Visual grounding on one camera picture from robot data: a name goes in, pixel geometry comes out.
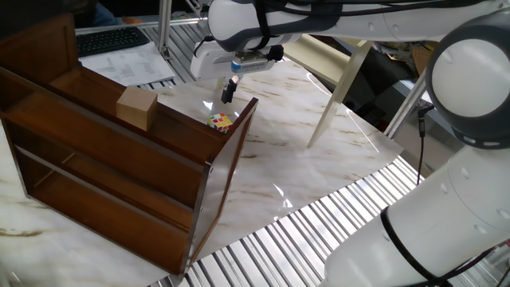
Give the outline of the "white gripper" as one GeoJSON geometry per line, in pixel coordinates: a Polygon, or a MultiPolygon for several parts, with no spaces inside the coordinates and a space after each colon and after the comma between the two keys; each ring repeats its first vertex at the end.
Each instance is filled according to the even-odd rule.
{"type": "Polygon", "coordinates": [[[221,101],[223,104],[232,102],[240,77],[233,76],[231,69],[234,52],[225,51],[216,41],[197,43],[191,60],[190,71],[197,80],[210,80],[231,77],[222,86],[221,101]]]}

